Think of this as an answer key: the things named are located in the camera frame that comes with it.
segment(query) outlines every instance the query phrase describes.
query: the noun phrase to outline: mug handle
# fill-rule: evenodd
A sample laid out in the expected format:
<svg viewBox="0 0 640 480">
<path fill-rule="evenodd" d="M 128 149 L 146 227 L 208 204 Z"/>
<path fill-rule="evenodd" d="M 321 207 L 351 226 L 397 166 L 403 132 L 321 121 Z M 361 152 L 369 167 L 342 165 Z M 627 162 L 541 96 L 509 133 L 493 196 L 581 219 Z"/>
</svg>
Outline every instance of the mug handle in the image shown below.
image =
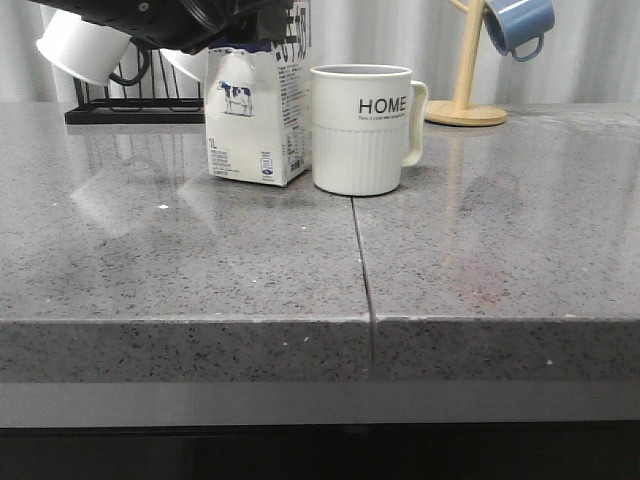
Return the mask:
<svg viewBox="0 0 640 480">
<path fill-rule="evenodd" d="M 538 47 L 534 52 L 530 53 L 526 57 L 519 57 L 518 52 L 516 52 L 516 49 L 514 48 L 513 50 L 511 50 L 511 54 L 513 55 L 513 58 L 516 59 L 518 62 L 528 62 L 529 60 L 538 56 L 538 54 L 542 51 L 543 46 L 544 46 L 544 35 L 540 35 L 538 37 Z"/>
<path fill-rule="evenodd" d="M 410 150 L 402 159 L 403 167 L 411 167 L 418 163 L 424 149 L 424 113 L 429 98 L 429 89 L 422 82 L 411 82 L 413 88 L 413 104 L 411 105 L 411 119 L 409 123 Z"/>
</svg>

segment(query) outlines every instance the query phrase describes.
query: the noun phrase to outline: crack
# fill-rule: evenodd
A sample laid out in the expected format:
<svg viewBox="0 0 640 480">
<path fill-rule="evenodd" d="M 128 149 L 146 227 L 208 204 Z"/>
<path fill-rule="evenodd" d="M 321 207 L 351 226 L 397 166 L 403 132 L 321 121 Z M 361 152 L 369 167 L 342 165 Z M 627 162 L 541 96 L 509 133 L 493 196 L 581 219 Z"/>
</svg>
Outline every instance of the crack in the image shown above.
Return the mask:
<svg viewBox="0 0 640 480">
<path fill-rule="evenodd" d="M 362 235 L 360 233 L 360 224 L 358 222 L 358 214 L 356 213 L 356 202 L 351 197 L 351 211 L 353 212 L 353 221 L 356 228 L 356 240 L 358 241 L 358 250 L 360 251 L 360 264 L 362 265 L 362 279 L 364 281 L 364 291 L 367 296 L 367 307 L 369 308 L 369 375 L 373 375 L 375 367 L 375 351 L 376 351 L 376 314 L 373 309 L 373 300 L 371 298 L 371 286 L 369 285 L 369 273 L 367 271 L 367 262 L 365 261 L 364 248 L 362 244 Z"/>
</svg>

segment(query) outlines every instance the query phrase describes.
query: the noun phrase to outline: cow illustration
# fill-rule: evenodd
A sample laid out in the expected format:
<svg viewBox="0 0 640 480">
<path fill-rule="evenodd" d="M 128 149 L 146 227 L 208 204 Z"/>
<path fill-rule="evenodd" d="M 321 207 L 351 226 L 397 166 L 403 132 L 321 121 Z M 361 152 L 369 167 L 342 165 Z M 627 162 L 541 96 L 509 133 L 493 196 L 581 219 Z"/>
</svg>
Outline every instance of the cow illustration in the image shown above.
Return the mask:
<svg viewBox="0 0 640 480">
<path fill-rule="evenodd" d="M 253 104 L 251 102 L 251 89 L 245 87 L 235 87 L 227 82 L 218 82 L 218 90 L 224 90 L 227 101 L 227 111 L 231 115 L 253 115 Z M 234 112 L 234 105 L 242 107 L 242 113 Z"/>
</svg>

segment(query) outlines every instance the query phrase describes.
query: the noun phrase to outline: wooden stand base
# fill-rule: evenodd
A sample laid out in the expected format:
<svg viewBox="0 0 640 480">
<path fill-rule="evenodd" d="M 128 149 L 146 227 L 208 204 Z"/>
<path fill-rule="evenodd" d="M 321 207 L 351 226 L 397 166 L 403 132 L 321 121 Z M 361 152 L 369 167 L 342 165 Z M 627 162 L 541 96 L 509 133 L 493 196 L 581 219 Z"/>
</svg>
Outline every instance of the wooden stand base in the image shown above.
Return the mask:
<svg viewBox="0 0 640 480">
<path fill-rule="evenodd" d="M 469 105 L 466 110 L 456 110 L 453 101 L 439 100 L 428 103 L 425 119 L 458 127 L 490 127 L 504 123 L 507 112 L 490 105 Z"/>
</svg>

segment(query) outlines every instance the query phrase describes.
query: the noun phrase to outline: gray granite countertop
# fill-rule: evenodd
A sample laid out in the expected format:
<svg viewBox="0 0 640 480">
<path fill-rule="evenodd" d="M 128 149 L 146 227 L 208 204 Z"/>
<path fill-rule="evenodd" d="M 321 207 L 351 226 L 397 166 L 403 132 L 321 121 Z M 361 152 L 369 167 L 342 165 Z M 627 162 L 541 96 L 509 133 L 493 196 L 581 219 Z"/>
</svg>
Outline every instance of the gray granite countertop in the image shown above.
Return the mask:
<svg viewBox="0 0 640 480">
<path fill-rule="evenodd" d="M 201 125 L 63 113 L 0 104 L 0 426 L 61 425 L 38 391 L 184 389 L 226 417 L 78 425 L 640 418 L 640 106 L 425 124 L 400 188 L 358 199 L 211 178 Z M 261 395 L 299 403 L 243 417 Z"/>
</svg>

